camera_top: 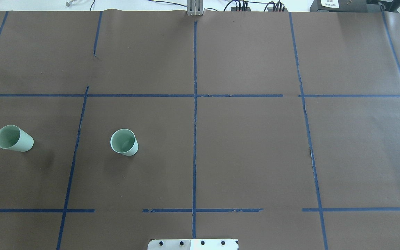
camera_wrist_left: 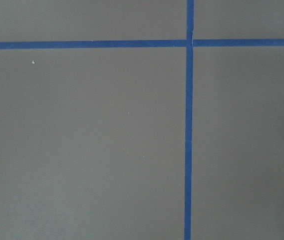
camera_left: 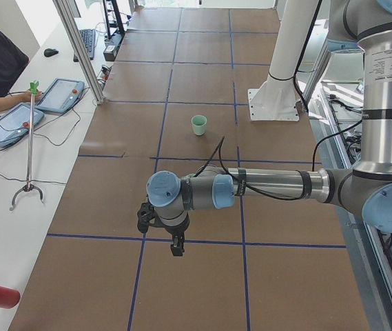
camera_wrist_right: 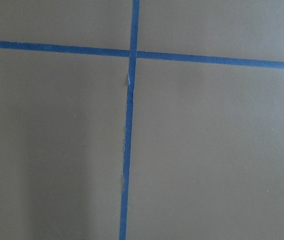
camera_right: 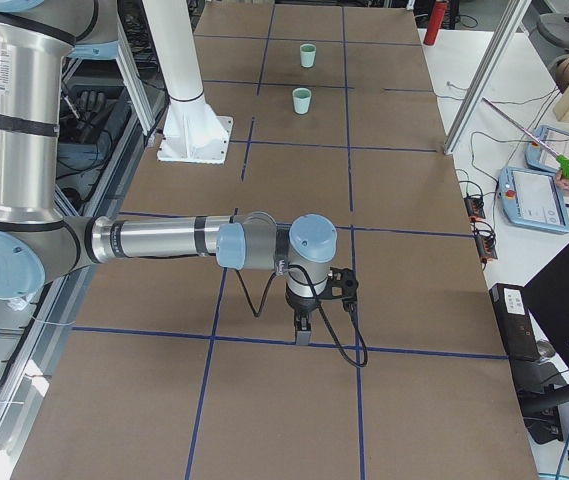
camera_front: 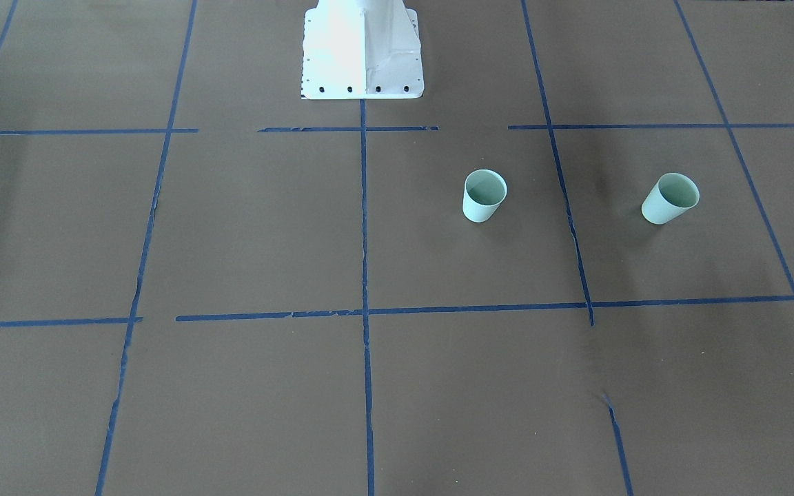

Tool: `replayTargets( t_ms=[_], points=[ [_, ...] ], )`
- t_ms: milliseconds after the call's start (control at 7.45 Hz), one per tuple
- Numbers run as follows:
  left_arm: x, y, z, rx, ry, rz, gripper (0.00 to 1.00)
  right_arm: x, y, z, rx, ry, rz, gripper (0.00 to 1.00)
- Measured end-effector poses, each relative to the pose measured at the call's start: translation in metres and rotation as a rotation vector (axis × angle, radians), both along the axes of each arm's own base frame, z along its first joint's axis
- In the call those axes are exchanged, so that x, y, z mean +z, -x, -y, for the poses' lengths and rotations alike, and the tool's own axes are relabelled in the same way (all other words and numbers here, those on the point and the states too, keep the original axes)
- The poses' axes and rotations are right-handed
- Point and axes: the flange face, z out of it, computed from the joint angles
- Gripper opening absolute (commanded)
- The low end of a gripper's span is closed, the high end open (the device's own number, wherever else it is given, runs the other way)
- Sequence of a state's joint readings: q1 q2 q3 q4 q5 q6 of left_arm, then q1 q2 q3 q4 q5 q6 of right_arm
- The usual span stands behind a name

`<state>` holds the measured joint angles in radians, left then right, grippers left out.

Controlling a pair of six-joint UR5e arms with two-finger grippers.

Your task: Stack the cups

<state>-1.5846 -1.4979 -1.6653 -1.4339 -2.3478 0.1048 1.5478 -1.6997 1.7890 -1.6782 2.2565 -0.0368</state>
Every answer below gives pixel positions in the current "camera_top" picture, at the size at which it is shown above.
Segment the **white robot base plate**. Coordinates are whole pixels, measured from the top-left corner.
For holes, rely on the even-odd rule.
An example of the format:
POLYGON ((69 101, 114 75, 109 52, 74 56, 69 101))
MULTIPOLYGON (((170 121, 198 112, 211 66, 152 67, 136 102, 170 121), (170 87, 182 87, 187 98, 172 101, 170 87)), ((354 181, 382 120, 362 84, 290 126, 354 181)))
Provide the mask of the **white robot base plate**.
POLYGON ((148 250, 238 250, 237 239, 154 239, 148 250))

